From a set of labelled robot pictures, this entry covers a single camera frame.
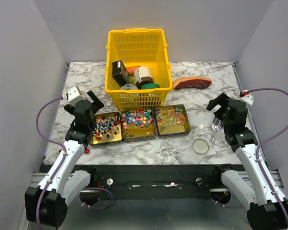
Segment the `metal candy scoop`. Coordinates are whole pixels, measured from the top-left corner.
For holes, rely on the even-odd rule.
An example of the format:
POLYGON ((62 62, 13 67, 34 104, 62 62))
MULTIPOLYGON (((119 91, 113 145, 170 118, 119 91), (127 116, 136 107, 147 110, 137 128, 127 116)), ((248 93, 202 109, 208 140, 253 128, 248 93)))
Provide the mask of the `metal candy scoop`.
POLYGON ((216 133, 222 129, 222 121, 220 119, 218 119, 217 117, 214 117, 211 127, 213 130, 213 135, 212 135, 211 141, 214 142, 216 133))

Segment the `gold candy tin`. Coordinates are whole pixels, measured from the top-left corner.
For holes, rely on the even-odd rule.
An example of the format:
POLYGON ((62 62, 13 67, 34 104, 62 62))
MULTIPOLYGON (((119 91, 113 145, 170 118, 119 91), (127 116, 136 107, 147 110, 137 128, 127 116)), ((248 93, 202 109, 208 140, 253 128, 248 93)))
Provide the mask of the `gold candy tin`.
POLYGON ((158 138, 177 138, 189 135, 191 126, 183 104, 160 106, 154 111, 158 138))
POLYGON ((90 146, 93 148, 115 145, 123 141, 119 112, 96 114, 96 128, 90 146))
POLYGON ((122 137, 126 143, 149 141, 156 138, 156 128, 151 109, 122 111, 122 137))

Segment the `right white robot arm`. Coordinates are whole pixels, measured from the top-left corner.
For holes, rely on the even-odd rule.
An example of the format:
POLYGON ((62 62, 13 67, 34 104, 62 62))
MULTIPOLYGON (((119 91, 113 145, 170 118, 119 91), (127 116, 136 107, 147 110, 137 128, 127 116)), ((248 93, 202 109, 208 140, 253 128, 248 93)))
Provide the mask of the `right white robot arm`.
POLYGON ((209 101, 208 111, 220 106, 214 115, 221 120, 225 140, 241 161, 251 185, 230 166, 218 166, 211 182, 218 188, 226 186, 238 198, 253 230, 288 230, 288 199, 260 154, 261 145, 246 127, 247 105, 252 103, 253 97, 248 92, 243 92, 240 100, 221 93, 209 101))

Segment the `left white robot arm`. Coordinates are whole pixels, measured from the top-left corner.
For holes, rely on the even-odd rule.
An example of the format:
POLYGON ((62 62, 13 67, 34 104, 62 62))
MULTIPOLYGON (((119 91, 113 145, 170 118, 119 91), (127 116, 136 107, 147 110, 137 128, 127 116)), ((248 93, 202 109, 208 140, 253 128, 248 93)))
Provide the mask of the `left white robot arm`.
POLYGON ((64 109, 74 116, 66 135, 60 143, 61 152, 46 176, 35 187, 28 187, 25 194, 26 218, 43 225, 59 228, 67 215, 68 205, 81 189, 96 186, 95 175, 86 171, 72 173, 79 158, 93 139, 96 128, 95 114, 104 104, 92 92, 84 96, 78 88, 72 88, 59 100, 67 100, 64 109))

